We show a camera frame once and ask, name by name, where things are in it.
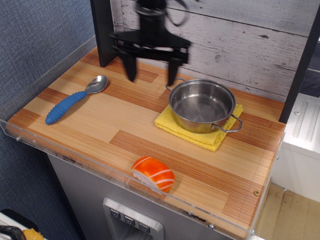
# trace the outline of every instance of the salmon nigiri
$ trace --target salmon nigiri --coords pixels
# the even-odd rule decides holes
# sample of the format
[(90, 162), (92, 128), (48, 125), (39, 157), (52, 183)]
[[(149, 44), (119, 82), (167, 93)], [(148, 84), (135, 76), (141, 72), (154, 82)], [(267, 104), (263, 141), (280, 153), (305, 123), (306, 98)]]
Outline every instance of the salmon nigiri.
[(132, 166), (133, 176), (141, 182), (168, 192), (175, 182), (172, 170), (163, 162), (151, 157), (143, 156)]

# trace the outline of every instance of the control panel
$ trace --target control panel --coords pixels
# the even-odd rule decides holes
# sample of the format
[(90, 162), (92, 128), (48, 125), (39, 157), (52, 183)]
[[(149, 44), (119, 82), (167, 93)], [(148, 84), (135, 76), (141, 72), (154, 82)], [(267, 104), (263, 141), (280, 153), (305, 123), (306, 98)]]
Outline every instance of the control panel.
[(103, 199), (103, 210), (113, 240), (164, 240), (164, 226), (128, 206), (108, 197)]

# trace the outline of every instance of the button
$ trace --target button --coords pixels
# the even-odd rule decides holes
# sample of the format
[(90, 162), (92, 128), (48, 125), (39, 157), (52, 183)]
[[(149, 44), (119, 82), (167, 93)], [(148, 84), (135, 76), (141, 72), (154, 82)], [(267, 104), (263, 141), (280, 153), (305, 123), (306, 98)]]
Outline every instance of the button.
[(124, 221), (125, 221), (127, 224), (131, 225), (131, 226), (136, 225), (135, 220), (133, 220), (132, 218), (130, 218), (130, 217), (128, 217), (128, 216), (124, 216)]
[(120, 218), (121, 218), (121, 217), (120, 217), (120, 213), (117, 212), (116, 210), (113, 210), (113, 209), (110, 208), (110, 213), (111, 213), (111, 215), (114, 216), (116, 219), (120, 219)]
[(145, 233), (150, 233), (150, 227), (142, 224), (141, 222), (139, 222), (139, 228), (141, 231), (143, 231)]

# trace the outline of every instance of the wooden countertop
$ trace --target wooden countertop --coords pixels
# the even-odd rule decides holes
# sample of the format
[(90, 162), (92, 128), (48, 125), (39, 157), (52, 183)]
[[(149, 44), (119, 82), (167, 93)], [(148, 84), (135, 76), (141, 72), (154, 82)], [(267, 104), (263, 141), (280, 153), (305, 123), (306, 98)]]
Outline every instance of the wooden countertop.
[[(88, 95), (58, 122), (45, 124), (55, 104), (84, 91), (97, 75), (109, 79), (103, 92)], [(237, 103), (243, 105), (242, 129), (228, 133), (219, 149), (212, 152), (155, 126), (154, 120), (168, 105), (166, 83), (166, 70), (145, 63), (138, 64), (132, 83), (119, 58), (100, 67), (95, 48), (15, 114), (7, 129), (46, 152), (101, 173), (114, 177), (108, 168), (123, 173), (115, 177), (124, 182), (128, 181), (125, 176), (132, 176), (131, 166), (138, 158), (155, 157), (173, 170), (176, 181), (169, 192), (173, 197), (149, 194), (177, 208), (182, 208), (181, 201), (194, 205), (197, 208), (187, 204), (183, 208), (189, 206), (184, 210), (192, 211), (203, 222), (241, 236), (234, 225), (245, 230), (252, 226), (261, 200), (254, 192), (262, 193), (266, 186), (285, 129), (285, 124), (278, 122), (284, 104), (232, 89)]]

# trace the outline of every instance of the blue spoon handle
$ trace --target blue spoon handle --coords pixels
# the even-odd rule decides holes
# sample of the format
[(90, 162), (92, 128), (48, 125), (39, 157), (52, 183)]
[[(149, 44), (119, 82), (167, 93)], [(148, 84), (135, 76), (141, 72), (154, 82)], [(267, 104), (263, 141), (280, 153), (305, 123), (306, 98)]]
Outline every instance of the blue spoon handle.
[(45, 119), (46, 124), (53, 124), (61, 118), (76, 102), (87, 96), (85, 91), (78, 91), (55, 105)]

